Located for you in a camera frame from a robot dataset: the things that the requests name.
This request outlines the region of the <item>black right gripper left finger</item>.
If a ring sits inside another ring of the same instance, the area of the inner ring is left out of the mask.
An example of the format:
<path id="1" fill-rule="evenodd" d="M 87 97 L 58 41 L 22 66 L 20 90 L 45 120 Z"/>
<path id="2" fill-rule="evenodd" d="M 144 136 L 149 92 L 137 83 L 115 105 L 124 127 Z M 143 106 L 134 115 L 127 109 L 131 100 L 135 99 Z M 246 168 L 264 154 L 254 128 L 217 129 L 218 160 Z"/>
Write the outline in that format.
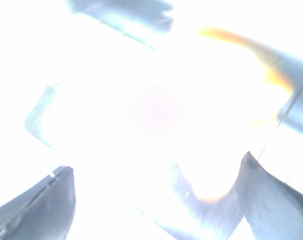
<path id="1" fill-rule="evenodd" d="M 0 240 L 64 240 L 75 210 L 74 170 L 60 166 L 0 206 Z"/>

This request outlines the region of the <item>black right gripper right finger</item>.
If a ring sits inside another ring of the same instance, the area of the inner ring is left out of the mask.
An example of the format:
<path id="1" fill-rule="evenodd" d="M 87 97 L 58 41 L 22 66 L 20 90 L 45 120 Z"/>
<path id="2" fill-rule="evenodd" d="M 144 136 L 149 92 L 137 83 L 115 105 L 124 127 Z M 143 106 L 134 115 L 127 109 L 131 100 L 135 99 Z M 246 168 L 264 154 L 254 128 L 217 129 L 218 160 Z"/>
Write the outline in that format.
<path id="1" fill-rule="evenodd" d="M 303 240 L 303 194 L 267 172 L 247 152 L 235 191 L 257 240 Z"/>

